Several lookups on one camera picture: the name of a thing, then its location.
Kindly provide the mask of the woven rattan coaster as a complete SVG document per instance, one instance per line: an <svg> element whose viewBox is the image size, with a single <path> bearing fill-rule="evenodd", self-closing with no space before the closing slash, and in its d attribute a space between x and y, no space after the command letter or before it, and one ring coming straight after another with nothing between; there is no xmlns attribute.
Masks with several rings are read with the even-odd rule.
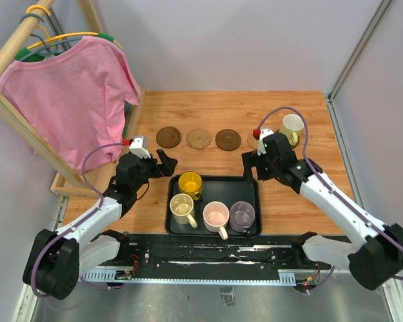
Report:
<svg viewBox="0 0 403 322"><path fill-rule="evenodd" d="M253 149L257 150L259 148L260 141L259 139L261 138L261 132L260 131L252 131L248 134L247 136L247 142L250 147Z"/></svg>
<svg viewBox="0 0 403 322"><path fill-rule="evenodd" d="M192 129L186 136L186 141L191 148L200 150L208 147L212 141L211 133L203 128Z"/></svg>

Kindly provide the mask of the brown wooden coaster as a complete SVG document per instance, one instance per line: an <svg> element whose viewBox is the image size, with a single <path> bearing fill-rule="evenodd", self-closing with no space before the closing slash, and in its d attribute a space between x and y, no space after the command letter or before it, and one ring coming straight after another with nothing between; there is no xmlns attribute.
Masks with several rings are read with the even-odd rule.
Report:
<svg viewBox="0 0 403 322"><path fill-rule="evenodd" d="M295 144L291 145L292 149L295 149L300 144L300 137L298 136L297 138L298 140L295 142Z"/></svg>
<svg viewBox="0 0 403 322"><path fill-rule="evenodd" d="M174 148L181 142L181 132L176 127L163 127L156 134L156 142L163 148Z"/></svg>
<svg viewBox="0 0 403 322"><path fill-rule="evenodd" d="M216 134L216 145L224 151L233 151L241 144L241 137L233 129L222 129Z"/></svg>

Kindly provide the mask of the pale green octagonal mug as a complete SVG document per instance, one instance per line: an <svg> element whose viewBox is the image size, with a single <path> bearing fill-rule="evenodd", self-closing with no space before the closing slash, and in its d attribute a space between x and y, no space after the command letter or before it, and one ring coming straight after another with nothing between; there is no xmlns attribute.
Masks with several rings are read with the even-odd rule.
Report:
<svg viewBox="0 0 403 322"><path fill-rule="evenodd" d="M296 114L288 114L282 119L279 133L286 136L291 146L297 146L303 129L304 122L302 118Z"/></svg>

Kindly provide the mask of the purple mug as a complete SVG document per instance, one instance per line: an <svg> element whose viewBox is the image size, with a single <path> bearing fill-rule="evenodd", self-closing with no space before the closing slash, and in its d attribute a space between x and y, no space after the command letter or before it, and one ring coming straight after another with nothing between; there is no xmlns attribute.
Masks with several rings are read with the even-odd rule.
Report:
<svg viewBox="0 0 403 322"><path fill-rule="evenodd" d="M245 201L237 201L230 208L229 225L238 233L249 235L255 222L255 209Z"/></svg>

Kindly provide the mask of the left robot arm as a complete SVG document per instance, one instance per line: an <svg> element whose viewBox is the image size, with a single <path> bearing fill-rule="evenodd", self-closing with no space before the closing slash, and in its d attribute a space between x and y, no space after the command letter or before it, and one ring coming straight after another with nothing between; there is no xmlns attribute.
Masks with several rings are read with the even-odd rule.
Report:
<svg viewBox="0 0 403 322"><path fill-rule="evenodd" d="M94 267L108 260L121 266L130 259L130 248L102 230L132 208L138 190L151 179L173 175L178 161L162 149L156 152L156 158L134 151L120 157L115 176L90 210L60 229L36 235L23 282L37 297L65 299Z"/></svg>

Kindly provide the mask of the yellow glass mug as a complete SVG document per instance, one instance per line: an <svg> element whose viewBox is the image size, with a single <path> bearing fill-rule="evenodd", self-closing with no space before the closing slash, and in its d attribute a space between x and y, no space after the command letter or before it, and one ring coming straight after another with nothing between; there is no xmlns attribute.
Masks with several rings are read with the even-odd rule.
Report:
<svg viewBox="0 0 403 322"><path fill-rule="evenodd" d="M194 171L184 172L178 180L179 191L190 196L194 201L202 201L203 182Z"/></svg>

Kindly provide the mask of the black plastic tray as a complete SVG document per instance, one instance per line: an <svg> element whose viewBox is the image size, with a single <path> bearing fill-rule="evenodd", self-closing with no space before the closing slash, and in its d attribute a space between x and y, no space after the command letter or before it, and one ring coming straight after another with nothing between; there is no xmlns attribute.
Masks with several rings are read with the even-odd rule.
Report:
<svg viewBox="0 0 403 322"><path fill-rule="evenodd" d="M249 228L249 232L236 232L227 227L227 234L232 239L256 238L261 234L261 202L259 196L259 185L257 181L247 182L242 176L209 176L201 177L203 182L202 200L194 204L195 220L197 228L192 228L189 224L179 224L173 218L172 212L167 207L165 217L165 229L169 235L185 237L213 237L220 238L217 233L206 229L202 212L204 207L213 201L218 201L231 208L238 201L248 202L255 209L255 221Z"/></svg>

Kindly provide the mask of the cream yellow mug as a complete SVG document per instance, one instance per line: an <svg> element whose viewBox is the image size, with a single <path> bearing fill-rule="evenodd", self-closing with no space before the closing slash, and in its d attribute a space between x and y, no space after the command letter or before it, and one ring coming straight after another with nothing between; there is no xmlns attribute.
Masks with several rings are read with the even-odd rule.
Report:
<svg viewBox="0 0 403 322"><path fill-rule="evenodd" d="M197 228L194 201L189 195L180 193L172 197L169 202L169 209L178 224L189 224L192 228Z"/></svg>

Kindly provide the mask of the pink mug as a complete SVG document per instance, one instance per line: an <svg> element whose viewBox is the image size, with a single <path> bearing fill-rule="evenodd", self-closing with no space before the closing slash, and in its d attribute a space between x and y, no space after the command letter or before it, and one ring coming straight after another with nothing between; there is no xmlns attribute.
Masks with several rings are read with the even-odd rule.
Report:
<svg viewBox="0 0 403 322"><path fill-rule="evenodd" d="M208 203L203 209L203 220L206 229L218 233L223 240L228 239L226 226L230 219L228 207L219 201Z"/></svg>

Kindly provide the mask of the wooden clothes rack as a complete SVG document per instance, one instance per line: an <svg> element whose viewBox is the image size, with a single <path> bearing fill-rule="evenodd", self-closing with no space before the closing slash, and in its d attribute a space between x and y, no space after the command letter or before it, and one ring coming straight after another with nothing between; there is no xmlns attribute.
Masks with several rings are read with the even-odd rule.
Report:
<svg viewBox="0 0 403 322"><path fill-rule="evenodd" d="M39 1L34 5L33 13L44 17L45 9L50 9L54 1ZM77 1L87 27L91 32L103 32L96 8L92 1ZM40 20L37 17L25 18L13 32L11 37L0 49L0 76L13 62L14 56L24 45L30 34L34 31ZM145 97L144 87L139 86L140 99L137 106L133 106L129 120L126 121L127 136L134 136L138 118L142 109ZM58 153L45 141L44 138L34 129L23 115L0 93L0 118L7 123L34 151L41 155L57 171L57 175L51 186L51 191L62 197L84 197L96 198L97 194L89 188L81 176L64 162ZM102 190L106 188L109 178L115 173L116 162L105 164L87 174L95 179L94 184Z"/></svg>

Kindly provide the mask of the pink t-shirt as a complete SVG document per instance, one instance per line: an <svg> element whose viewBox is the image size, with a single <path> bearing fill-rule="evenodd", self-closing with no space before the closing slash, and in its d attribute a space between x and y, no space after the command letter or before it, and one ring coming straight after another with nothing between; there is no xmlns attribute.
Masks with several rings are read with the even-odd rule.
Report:
<svg viewBox="0 0 403 322"><path fill-rule="evenodd" d="M77 172L120 157L124 105L141 95L124 52L92 36L55 58L14 61L0 92Z"/></svg>

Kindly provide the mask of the grey clothes hanger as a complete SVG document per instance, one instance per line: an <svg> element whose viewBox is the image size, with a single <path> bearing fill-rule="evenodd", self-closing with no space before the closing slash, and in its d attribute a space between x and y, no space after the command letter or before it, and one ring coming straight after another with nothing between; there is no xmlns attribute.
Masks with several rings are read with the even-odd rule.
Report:
<svg viewBox="0 0 403 322"><path fill-rule="evenodd" d="M70 43L82 40L82 37L61 38L47 42L38 34L30 34L31 37L40 40L40 47L37 50L30 50L28 47L23 47L14 57L20 62L39 62L49 58L54 58L71 49Z"/></svg>

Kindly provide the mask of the green clothes hanger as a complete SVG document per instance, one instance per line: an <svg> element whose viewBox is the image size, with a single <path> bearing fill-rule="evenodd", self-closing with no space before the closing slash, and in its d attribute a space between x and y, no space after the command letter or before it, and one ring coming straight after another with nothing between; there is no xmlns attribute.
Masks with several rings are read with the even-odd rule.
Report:
<svg viewBox="0 0 403 322"><path fill-rule="evenodd" d="M104 34L104 33L97 33L97 34L93 34L93 37L98 37L98 38L103 38L105 40L108 40L116 45L118 45L119 47L122 48L122 46L114 40L114 38L110 35ZM39 55L43 58L48 57L48 56L56 56L56 53L58 52L58 46L61 44L66 44L69 42L75 42L75 41L79 41L81 40L82 37L78 37L78 36L74 36L73 38L66 38L66 39L60 39L54 43L51 44L47 44L46 47L41 47L38 48L35 51L31 51L29 48L22 48L17 55L15 56L14 60L18 60L18 61L23 61L25 59L27 59L30 56L33 55Z"/></svg>

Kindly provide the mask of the yellow clothes hanger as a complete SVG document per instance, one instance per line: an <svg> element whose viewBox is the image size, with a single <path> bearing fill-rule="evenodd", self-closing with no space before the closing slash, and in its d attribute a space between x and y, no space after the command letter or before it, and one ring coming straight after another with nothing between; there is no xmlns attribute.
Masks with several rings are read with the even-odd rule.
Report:
<svg viewBox="0 0 403 322"><path fill-rule="evenodd" d="M46 44L52 44L55 41L64 40L65 38L69 37L76 37L76 36L106 36L104 33L104 28L100 22L99 15L97 13L95 4L92 0L82 0L77 1L79 5L79 9L83 15L85 23L89 28L88 32L72 32L67 34L60 34L57 36L52 36L44 39Z"/></svg>

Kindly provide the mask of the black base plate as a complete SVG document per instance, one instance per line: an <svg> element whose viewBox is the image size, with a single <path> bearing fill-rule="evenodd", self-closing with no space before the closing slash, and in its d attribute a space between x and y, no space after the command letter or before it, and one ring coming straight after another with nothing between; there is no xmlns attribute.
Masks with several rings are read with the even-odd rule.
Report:
<svg viewBox="0 0 403 322"><path fill-rule="evenodd" d="M260 235L246 239L127 234L124 253L104 266L130 268L136 278L198 281L277 280L285 270L315 273L328 264L299 266L292 235Z"/></svg>

